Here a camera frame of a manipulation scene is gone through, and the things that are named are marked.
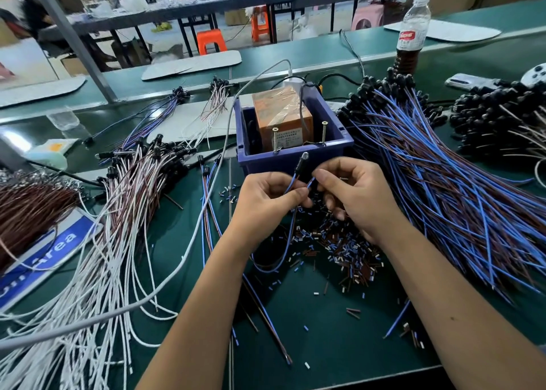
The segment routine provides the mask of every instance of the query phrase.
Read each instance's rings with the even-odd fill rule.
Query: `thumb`
[[[331,194],[344,202],[351,186],[338,179],[335,175],[324,169],[316,169],[313,172],[315,179]]]
[[[276,206],[286,214],[290,209],[297,207],[309,196],[307,187],[300,187],[275,199]]]

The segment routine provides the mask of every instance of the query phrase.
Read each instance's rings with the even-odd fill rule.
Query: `person's left hand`
[[[283,195],[290,181],[288,174],[279,172],[246,176],[228,230],[244,240],[249,254],[275,230],[290,209],[300,204],[313,205],[306,184],[299,180]]]

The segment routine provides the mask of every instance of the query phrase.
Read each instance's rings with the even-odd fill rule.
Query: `bundle of brown wires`
[[[78,186],[55,174],[0,172],[0,274],[78,201]]]

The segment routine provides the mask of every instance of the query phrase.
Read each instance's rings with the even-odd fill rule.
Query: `forearm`
[[[245,248],[229,229],[218,241],[138,390],[220,389]]]
[[[546,358],[408,221],[381,247],[459,390],[544,388]]]

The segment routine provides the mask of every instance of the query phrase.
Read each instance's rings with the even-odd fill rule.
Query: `purple plastic bin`
[[[249,138],[247,136],[247,121],[245,121],[245,118],[247,120],[255,119],[256,112],[254,108],[242,111],[239,100],[235,102],[237,160],[245,172],[245,176],[263,172],[284,172],[292,175],[297,161],[305,151],[309,153],[309,162],[306,170],[310,173],[310,171],[322,162],[342,156],[344,148],[354,144],[353,138],[345,130],[343,124],[339,122],[316,88],[304,87],[303,101],[313,116],[313,132],[316,140],[320,140],[322,136],[322,122],[328,121],[326,144],[307,144],[300,147],[283,148],[276,154],[273,154],[272,151],[259,154],[249,153]]]

